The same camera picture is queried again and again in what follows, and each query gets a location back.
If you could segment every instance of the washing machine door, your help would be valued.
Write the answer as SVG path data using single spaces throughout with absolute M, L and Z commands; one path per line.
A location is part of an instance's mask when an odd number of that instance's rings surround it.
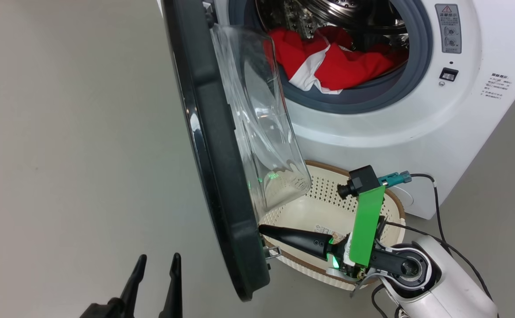
M 271 81 L 259 75 L 263 65 L 270 65 L 269 77 L 276 78 L 273 47 L 264 36 L 261 42 L 250 42 L 257 45 L 250 56 L 269 50 L 269 56 L 257 55 L 263 58 L 261 64 L 255 56 L 252 60 L 243 52 L 228 51 L 230 40 L 237 51 L 244 51 L 247 45 L 239 41 L 254 35 L 241 30 L 243 35 L 236 38 L 237 30 L 229 26 L 217 29 L 201 0 L 162 0 L 162 10 L 217 240 L 235 290 L 241 300 L 251 300 L 270 279 L 259 218 L 310 188 L 280 84 L 268 86 Z M 213 40 L 225 47 L 215 51 Z M 237 60 L 243 72 L 232 68 L 236 63 L 219 65 L 236 54 L 244 56 Z

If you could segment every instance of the white robotic arm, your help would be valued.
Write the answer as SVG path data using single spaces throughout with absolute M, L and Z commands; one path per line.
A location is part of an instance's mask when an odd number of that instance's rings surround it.
M 381 278 L 389 296 L 409 318 L 495 318 L 497 307 L 463 268 L 432 237 L 413 242 L 431 259 L 437 273 L 434 286 L 409 298 L 387 278 Z

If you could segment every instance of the red cloth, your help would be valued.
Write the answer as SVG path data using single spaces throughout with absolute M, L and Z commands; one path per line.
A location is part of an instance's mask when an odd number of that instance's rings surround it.
M 314 76 L 320 80 L 322 87 L 333 91 L 376 78 L 408 58 L 407 50 L 390 52 L 391 47 L 385 44 L 376 44 L 367 53 L 344 50 L 341 47 L 350 48 L 352 38 L 336 26 L 318 29 L 311 40 L 302 40 L 296 32 L 284 28 L 272 30 L 269 35 L 275 43 L 276 60 L 283 66 L 289 79 L 310 55 L 330 45 Z

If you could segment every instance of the teal connector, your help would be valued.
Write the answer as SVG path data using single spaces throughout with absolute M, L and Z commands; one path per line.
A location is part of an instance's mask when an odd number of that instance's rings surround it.
M 386 188 L 390 188 L 392 186 L 400 185 L 401 183 L 409 183 L 412 178 L 408 171 L 404 171 L 401 173 L 392 173 L 384 177 L 380 177 L 378 180 L 380 185 L 385 186 Z

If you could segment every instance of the label inside basket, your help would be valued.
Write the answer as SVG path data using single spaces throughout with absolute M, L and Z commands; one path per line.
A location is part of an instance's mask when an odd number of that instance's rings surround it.
M 346 237 L 345 235 L 340 234 L 336 231 L 332 231 L 329 228 L 327 228 L 326 226 L 322 226 L 320 224 L 316 224 L 316 226 L 314 226 L 314 232 L 332 235 L 334 237 L 333 244 L 340 242 L 341 240 L 343 240 Z

